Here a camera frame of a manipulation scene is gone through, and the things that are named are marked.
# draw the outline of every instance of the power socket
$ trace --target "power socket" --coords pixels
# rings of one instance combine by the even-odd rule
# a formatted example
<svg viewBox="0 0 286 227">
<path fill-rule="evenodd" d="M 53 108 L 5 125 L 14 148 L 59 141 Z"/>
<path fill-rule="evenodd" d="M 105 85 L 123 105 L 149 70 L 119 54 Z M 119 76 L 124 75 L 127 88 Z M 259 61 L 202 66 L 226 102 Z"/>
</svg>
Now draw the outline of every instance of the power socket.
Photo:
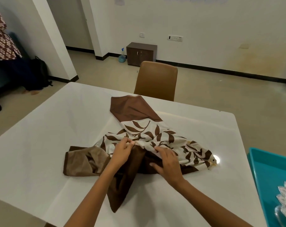
<svg viewBox="0 0 286 227">
<path fill-rule="evenodd" d="M 168 35 L 167 40 L 182 42 L 183 41 L 183 36 Z"/>
</svg>

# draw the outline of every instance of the hand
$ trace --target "hand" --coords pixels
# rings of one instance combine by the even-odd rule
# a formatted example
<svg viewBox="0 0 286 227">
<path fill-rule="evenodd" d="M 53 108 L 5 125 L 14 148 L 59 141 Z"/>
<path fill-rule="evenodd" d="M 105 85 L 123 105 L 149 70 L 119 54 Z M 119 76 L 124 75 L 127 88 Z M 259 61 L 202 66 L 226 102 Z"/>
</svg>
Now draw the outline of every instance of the hand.
<svg viewBox="0 0 286 227">
<path fill-rule="evenodd" d="M 127 137 L 122 138 L 122 140 L 116 145 L 109 164 L 118 171 L 118 169 L 127 161 L 134 144 L 135 141 L 131 141 Z"/>
<path fill-rule="evenodd" d="M 150 165 L 172 186 L 176 187 L 185 181 L 183 178 L 181 167 L 179 164 L 178 157 L 169 148 L 155 147 L 160 153 L 163 161 L 163 168 L 155 163 Z"/>
</svg>

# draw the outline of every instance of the wooden cabinet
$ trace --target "wooden cabinet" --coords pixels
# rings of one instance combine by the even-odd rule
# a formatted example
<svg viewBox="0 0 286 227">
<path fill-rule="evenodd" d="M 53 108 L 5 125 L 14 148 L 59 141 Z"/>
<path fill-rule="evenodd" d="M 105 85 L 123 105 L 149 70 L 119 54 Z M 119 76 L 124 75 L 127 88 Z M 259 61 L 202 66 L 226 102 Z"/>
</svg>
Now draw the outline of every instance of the wooden cabinet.
<svg viewBox="0 0 286 227">
<path fill-rule="evenodd" d="M 128 65 L 141 66 L 143 61 L 156 61 L 157 45 L 130 43 L 126 47 Z"/>
</svg>

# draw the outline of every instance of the brown fabric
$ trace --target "brown fabric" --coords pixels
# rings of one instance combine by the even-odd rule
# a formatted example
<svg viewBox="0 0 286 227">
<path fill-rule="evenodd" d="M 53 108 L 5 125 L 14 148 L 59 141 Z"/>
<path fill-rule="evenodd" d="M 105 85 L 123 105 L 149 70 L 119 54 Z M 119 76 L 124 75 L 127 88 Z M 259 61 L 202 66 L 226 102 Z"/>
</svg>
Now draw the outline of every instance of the brown fabric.
<svg viewBox="0 0 286 227">
<path fill-rule="evenodd" d="M 98 176 L 109 160 L 109 154 L 97 146 L 71 146 L 70 151 L 65 153 L 63 174 L 74 177 Z"/>
<path fill-rule="evenodd" d="M 15 60 L 16 54 L 22 57 L 13 40 L 5 33 L 6 28 L 7 25 L 0 15 L 0 61 Z"/>
<path fill-rule="evenodd" d="M 178 68 L 158 62 L 143 61 L 135 94 L 174 101 Z"/>
<path fill-rule="evenodd" d="M 115 145 L 123 137 L 136 141 L 127 162 L 115 174 L 107 192 L 113 212 L 123 203 L 137 173 L 155 174 L 150 163 L 163 166 L 155 146 L 172 149 L 178 156 L 183 174 L 208 169 L 216 164 L 210 150 L 204 149 L 195 141 L 188 141 L 168 128 L 142 96 L 112 97 L 110 111 L 120 121 L 122 130 L 117 134 L 106 133 L 91 148 L 71 147 L 71 152 L 65 156 L 64 174 L 100 175 L 100 168 L 104 169 L 109 160 L 106 154 L 112 155 Z"/>
<path fill-rule="evenodd" d="M 142 119 L 151 119 L 155 122 L 162 121 L 142 96 L 112 97 L 110 112 L 119 122 Z"/>
</svg>

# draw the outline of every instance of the patterned cloth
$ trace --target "patterned cloth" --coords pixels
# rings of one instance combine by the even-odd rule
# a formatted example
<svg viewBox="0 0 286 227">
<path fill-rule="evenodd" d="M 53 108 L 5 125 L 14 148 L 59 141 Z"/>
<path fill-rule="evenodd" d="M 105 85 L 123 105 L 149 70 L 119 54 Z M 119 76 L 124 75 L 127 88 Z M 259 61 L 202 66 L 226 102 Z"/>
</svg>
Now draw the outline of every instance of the patterned cloth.
<svg viewBox="0 0 286 227">
<path fill-rule="evenodd" d="M 15 60 L 16 54 L 22 57 L 14 42 L 5 33 L 7 25 L 0 15 L 0 61 Z"/>
<path fill-rule="evenodd" d="M 107 192 L 113 212 L 123 203 L 137 173 L 157 173 L 149 165 L 151 162 L 163 166 L 155 146 L 168 147 L 175 152 L 182 174 L 216 164 L 210 150 L 170 129 L 142 96 L 112 97 L 110 112 L 120 122 L 122 130 L 117 134 L 108 132 L 93 147 L 71 147 L 65 154 L 63 173 L 67 176 L 100 175 L 123 137 L 135 141 L 127 162 L 116 173 Z"/>
</svg>

